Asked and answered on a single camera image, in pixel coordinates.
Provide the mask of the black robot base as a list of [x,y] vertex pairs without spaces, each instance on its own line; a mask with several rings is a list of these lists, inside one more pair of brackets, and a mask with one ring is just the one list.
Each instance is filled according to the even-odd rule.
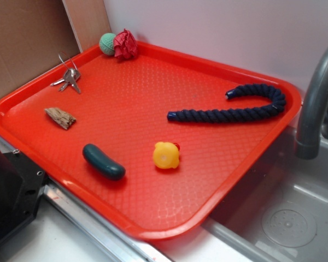
[[0,245],[37,215],[45,171],[23,153],[0,151]]

